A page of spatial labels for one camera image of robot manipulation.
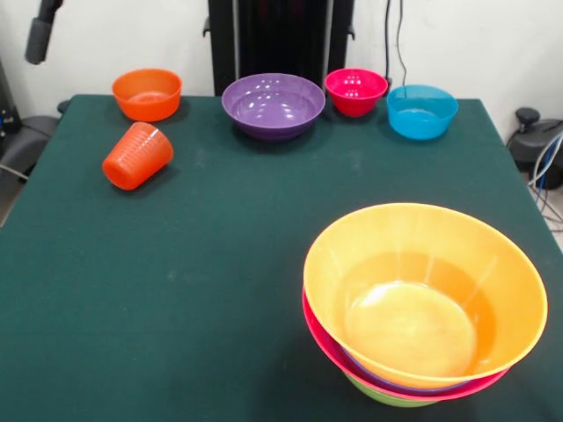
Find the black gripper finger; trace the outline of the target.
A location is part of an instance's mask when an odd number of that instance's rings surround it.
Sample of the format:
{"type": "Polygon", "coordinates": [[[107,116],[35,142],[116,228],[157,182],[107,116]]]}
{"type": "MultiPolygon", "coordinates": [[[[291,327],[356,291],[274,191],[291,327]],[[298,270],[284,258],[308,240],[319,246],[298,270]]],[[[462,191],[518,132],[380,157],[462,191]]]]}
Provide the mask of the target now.
{"type": "Polygon", "coordinates": [[[63,0],[41,0],[37,15],[32,19],[26,43],[25,59],[32,65],[46,60],[55,16],[63,0]]]}

